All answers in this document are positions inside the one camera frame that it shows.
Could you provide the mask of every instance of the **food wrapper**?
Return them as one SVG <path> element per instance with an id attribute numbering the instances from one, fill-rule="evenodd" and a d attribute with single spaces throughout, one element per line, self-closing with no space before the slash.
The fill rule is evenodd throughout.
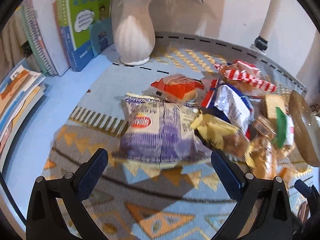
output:
<path id="1" fill-rule="evenodd" d="M 252 123 L 252 126 L 260 133 L 260 135 L 264 136 L 269 141 L 272 141 L 276 137 L 272 124 L 262 115 L 259 115 L 256 118 Z"/>
<path id="2" fill-rule="evenodd" d="M 156 88 L 155 96 L 179 104 L 194 100 L 196 89 L 204 89 L 204 85 L 200 81 L 181 74 L 161 78 L 153 82 L 151 87 Z"/>
<path id="3" fill-rule="evenodd" d="M 286 189 L 289 189 L 289 183 L 294 173 L 295 168 L 291 163 L 289 163 L 286 167 L 283 167 L 281 171 L 277 174 L 277 176 L 283 179 Z"/>
<path id="4" fill-rule="evenodd" d="M 128 118 L 129 115 L 132 114 L 139 105 L 148 102 L 163 102 L 163 100 L 161 98 L 151 96 L 126 93 L 124 100 L 122 100 L 121 102 L 125 117 Z M 197 103 L 189 102 L 186 102 L 184 106 L 193 111 L 194 113 L 198 113 L 198 108 L 200 107 L 200 105 Z"/>
<path id="5" fill-rule="evenodd" d="M 120 162 L 163 168 L 208 161 L 212 151 L 190 128 L 196 117 L 182 105 L 142 103 L 130 115 L 129 128 L 112 156 Z"/>
<path id="6" fill-rule="evenodd" d="M 277 127 L 277 111 L 279 107 L 285 113 L 284 97 L 279 95 L 265 95 L 260 102 L 260 112 L 273 125 Z"/>
<path id="7" fill-rule="evenodd" d="M 214 148 L 238 158 L 244 157 L 250 143 L 237 127 L 210 114 L 200 114 L 191 128 L 197 129 L 201 137 Z"/>
<path id="8" fill-rule="evenodd" d="M 290 153 L 295 149 L 296 145 L 293 142 L 292 145 L 284 145 L 282 148 L 275 147 L 277 160 L 281 161 L 287 157 L 289 157 Z"/>
<path id="9" fill-rule="evenodd" d="M 210 91 L 201 103 L 212 114 L 238 127 L 243 134 L 247 133 L 251 122 L 253 109 L 250 108 L 246 97 L 229 84 L 213 80 Z"/>
<path id="10" fill-rule="evenodd" d="M 249 96 L 261 97 L 276 91 L 276 86 L 264 80 L 261 71 L 253 64 L 236 61 L 230 66 L 215 65 L 224 81 Z"/>
<path id="11" fill-rule="evenodd" d="M 274 146 L 265 137 L 252 141 L 251 158 L 255 163 L 252 173 L 258 179 L 273 179 L 277 171 L 277 158 Z"/>

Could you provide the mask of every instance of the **blue surface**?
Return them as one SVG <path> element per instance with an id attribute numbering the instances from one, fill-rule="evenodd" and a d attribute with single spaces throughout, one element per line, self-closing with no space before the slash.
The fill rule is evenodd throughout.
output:
<path id="1" fill-rule="evenodd" d="M 21 125 L 4 167 L 5 181 L 23 215 L 49 156 L 54 135 L 92 83 L 110 65 L 106 56 L 92 59 L 81 72 L 68 70 L 61 77 L 47 77 L 47 91 Z"/>

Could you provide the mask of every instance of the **red snack package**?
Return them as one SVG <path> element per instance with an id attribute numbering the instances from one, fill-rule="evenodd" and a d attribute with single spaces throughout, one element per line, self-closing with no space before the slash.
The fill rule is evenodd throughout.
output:
<path id="1" fill-rule="evenodd" d="M 173 103 L 185 103 L 196 97 L 196 89 L 204 89 L 204 85 L 195 79 L 181 74 L 161 78 L 153 82 L 151 87 L 157 89 L 156 95 Z"/>

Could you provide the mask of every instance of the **packaged bread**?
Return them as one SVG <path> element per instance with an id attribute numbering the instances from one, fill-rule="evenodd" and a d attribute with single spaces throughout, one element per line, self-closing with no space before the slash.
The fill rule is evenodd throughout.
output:
<path id="1" fill-rule="evenodd" d="M 277 171 L 274 146 L 263 136 L 256 137 L 252 144 L 251 158 L 255 163 L 252 173 L 258 179 L 273 179 Z"/>
<path id="2" fill-rule="evenodd" d="M 235 157 L 244 157 L 250 142 L 241 130 L 211 114 L 200 114 L 191 124 L 201 137 L 216 149 Z"/>
<path id="3" fill-rule="evenodd" d="M 215 65 L 224 81 L 239 89 L 245 95 L 261 97 L 272 93 L 276 86 L 267 81 L 253 64 L 237 60 L 230 66 Z"/>
<path id="4" fill-rule="evenodd" d="M 204 89 L 204 85 L 195 79 L 175 74 L 159 79 L 151 84 L 155 88 L 155 96 L 173 103 L 186 103 L 194 100 L 196 89 Z"/>
<path id="5" fill-rule="evenodd" d="M 276 137 L 272 124 L 262 115 L 259 115 L 256 118 L 252 123 L 252 126 L 260 133 L 260 135 L 264 136 L 269 141 L 272 141 Z"/>
<path id="6" fill-rule="evenodd" d="M 260 113 L 277 127 L 276 107 L 279 107 L 285 113 L 284 98 L 280 95 L 265 95 L 260 103 Z"/>

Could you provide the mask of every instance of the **spiral notebook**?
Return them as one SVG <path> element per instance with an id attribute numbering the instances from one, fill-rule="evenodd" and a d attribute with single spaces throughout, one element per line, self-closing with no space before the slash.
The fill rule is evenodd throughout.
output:
<path id="1" fill-rule="evenodd" d="M 34 49 L 34 54 L 37 55 L 41 70 L 48 76 L 57 75 L 50 55 L 44 45 L 39 26 L 36 20 L 35 12 L 33 9 L 32 0 L 24 0 L 21 6 L 21 15 L 24 23 L 26 35 L 29 36 L 31 48 Z"/>

